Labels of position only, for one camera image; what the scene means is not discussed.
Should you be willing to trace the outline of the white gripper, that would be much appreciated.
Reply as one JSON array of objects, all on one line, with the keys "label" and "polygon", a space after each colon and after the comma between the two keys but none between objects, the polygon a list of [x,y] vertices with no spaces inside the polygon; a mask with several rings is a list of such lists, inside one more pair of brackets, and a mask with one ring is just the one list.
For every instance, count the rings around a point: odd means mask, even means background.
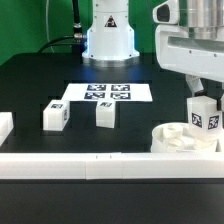
[{"label": "white gripper", "polygon": [[[187,74],[193,96],[204,93],[199,77],[224,82],[224,0],[165,0],[153,19],[158,63]],[[224,94],[218,110],[224,110]]]}]

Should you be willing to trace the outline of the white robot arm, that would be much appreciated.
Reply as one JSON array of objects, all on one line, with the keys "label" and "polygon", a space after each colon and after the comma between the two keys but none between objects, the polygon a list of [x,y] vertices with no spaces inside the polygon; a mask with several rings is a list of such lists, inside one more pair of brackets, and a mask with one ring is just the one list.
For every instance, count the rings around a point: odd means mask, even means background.
[{"label": "white robot arm", "polygon": [[[129,0],[92,0],[93,23],[87,31],[89,64],[116,67],[134,62],[134,30],[128,21]],[[220,82],[224,111],[224,0],[165,0],[152,12],[156,57],[163,69],[182,73],[193,94],[202,78]]]}]

